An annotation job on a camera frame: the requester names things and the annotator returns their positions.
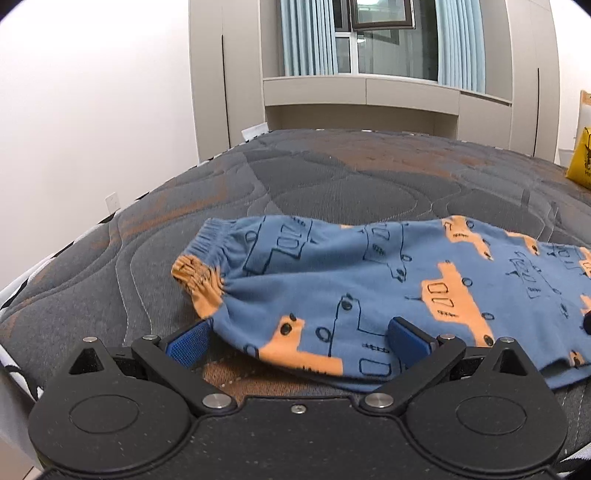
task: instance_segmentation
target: wall outlet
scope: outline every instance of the wall outlet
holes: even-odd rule
[[[117,192],[113,192],[111,195],[105,198],[105,203],[109,209],[109,214],[115,213],[121,208],[121,204],[119,203],[119,195],[117,195]]]

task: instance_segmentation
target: elastic waistband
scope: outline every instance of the elastic waistband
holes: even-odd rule
[[[183,254],[194,255],[206,265],[218,264],[223,240],[235,223],[235,220],[208,218]]]

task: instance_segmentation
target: bed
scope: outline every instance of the bed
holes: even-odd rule
[[[591,192],[546,161],[406,132],[270,132],[169,180],[4,291],[2,375],[20,388],[0,382],[0,433],[32,452],[27,409],[82,337],[129,345],[196,321],[170,268],[205,219],[279,213],[350,225],[458,214],[544,242],[591,246]],[[217,338],[194,368],[238,400],[336,391]],[[556,391],[570,424],[561,458],[591,442],[587,385]],[[25,406],[19,390],[31,398]]]

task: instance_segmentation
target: window frame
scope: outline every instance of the window frame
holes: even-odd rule
[[[413,0],[404,0],[405,20],[389,22],[359,22],[358,0],[349,0],[351,30],[393,30],[396,28],[415,28],[414,22],[414,3]]]
[[[343,28],[336,28],[336,32],[350,32],[351,31],[351,21],[349,19],[349,0],[336,0],[340,3],[340,14],[342,19]]]
[[[348,31],[336,32],[337,38],[348,38],[349,39],[349,61],[350,73],[341,73],[339,75],[359,75],[359,50],[357,49],[357,33]]]

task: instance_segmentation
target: blue gripper pad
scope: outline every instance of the blue gripper pad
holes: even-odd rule
[[[211,329],[209,322],[199,322],[181,332],[178,337],[168,341],[166,355],[186,368],[192,367],[207,351]]]
[[[410,368],[437,348],[437,340],[402,317],[394,317],[388,324],[387,340],[400,361]]]

